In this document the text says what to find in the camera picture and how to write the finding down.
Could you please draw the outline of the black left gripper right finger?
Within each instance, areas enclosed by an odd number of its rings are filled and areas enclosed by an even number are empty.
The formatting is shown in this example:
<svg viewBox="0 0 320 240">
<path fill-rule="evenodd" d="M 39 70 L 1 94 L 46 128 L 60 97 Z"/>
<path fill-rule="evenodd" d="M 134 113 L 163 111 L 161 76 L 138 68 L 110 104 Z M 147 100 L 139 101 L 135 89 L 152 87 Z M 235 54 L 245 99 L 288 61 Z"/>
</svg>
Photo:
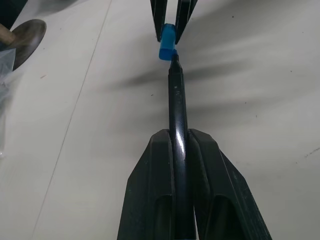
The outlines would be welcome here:
<svg viewBox="0 0 320 240">
<path fill-rule="evenodd" d="M 272 240 L 245 178 L 217 142 L 190 129 L 187 148 L 199 240 Z"/>
</svg>

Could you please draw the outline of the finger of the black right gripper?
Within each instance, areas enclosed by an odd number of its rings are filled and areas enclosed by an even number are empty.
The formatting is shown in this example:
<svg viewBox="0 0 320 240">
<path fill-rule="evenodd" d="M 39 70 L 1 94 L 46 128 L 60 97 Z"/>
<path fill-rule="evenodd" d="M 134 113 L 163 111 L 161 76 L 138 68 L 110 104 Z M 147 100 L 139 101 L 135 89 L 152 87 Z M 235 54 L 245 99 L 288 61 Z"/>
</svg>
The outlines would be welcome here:
<svg viewBox="0 0 320 240">
<path fill-rule="evenodd" d="M 177 45 L 189 22 L 198 0 L 178 0 L 175 19 L 175 44 Z"/>
<path fill-rule="evenodd" d="M 162 31 L 165 24 L 167 3 L 168 0 L 150 0 L 152 18 L 158 42 L 160 42 L 162 39 Z"/>
</svg>

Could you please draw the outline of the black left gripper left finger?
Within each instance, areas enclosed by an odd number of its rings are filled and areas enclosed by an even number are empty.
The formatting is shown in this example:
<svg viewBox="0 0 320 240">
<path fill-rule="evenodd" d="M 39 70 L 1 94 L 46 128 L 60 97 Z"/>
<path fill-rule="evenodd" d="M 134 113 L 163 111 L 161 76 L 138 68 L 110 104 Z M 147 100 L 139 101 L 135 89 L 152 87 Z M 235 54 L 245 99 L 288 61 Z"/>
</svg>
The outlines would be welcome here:
<svg viewBox="0 0 320 240">
<path fill-rule="evenodd" d="M 167 129 L 151 136 L 130 174 L 117 240 L 174 240 L 175 182 Z"/>
</svg>

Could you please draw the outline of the blue marker cap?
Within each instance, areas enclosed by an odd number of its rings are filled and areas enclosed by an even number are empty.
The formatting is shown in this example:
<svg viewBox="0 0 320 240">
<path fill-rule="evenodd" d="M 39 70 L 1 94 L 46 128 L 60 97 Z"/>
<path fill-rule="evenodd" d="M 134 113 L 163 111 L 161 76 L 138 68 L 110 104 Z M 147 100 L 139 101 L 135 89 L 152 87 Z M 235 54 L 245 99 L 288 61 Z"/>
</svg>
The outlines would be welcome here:
<svg viewBox="0 0 320 240">
<path fill-rule="evenodd" d="M 175 53 L 176 28 L 173 24 L 166 23 L 163 26 L 158 57 L 163 61 L 171 61 Z"/>
</svg>

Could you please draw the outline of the black marker pen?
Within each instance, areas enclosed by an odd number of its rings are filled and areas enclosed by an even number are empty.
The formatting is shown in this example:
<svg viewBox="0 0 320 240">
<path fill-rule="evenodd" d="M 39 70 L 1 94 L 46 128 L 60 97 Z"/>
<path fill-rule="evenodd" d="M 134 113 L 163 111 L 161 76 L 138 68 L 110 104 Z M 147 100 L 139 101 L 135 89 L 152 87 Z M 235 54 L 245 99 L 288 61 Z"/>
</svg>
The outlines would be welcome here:
<svg viewBox="0 0 320 240">
<path fill-rule="evenodd" d="M 188 120 L 184 73 L 179 55 L 172 55 L 168 71 L 169 135 L 175 187 L 174 240 L 196 240 L 192 185 L 187 161 Z"/>
</svg>

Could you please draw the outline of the dark round base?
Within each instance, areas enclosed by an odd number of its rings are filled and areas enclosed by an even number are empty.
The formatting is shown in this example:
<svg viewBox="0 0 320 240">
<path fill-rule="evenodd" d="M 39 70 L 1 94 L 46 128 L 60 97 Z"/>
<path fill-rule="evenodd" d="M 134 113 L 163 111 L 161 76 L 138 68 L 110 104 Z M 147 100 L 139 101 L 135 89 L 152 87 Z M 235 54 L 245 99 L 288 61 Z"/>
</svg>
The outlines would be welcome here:
<svg viewBox="0 0 320 240">
<path fill-rule="evenodd" d="M 15 49 L 13 70 L 19 68 L 37 49 L 45 36 L 47 24 L 41 19 L 31 19 L 17 26 L 12 33 L 14 42 L 9 46 Z"/>
</svg>

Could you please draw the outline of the clear plastic bag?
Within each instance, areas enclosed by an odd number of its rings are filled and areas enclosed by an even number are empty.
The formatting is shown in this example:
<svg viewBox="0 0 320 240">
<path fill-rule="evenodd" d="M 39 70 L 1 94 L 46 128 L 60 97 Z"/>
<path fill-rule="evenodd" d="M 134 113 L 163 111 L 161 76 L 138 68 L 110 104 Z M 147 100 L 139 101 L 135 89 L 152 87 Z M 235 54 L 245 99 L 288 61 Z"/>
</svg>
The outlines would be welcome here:
<svg viewBox="0 0 320 240">
<path fill-rule="evenodd" d="M 16 49 L 0 51 L 0 159 L 4 157 L 6 135 L 6 108 L 11 94 L 10 82 L 7 80 L 13 72 Z"/>
</svg>

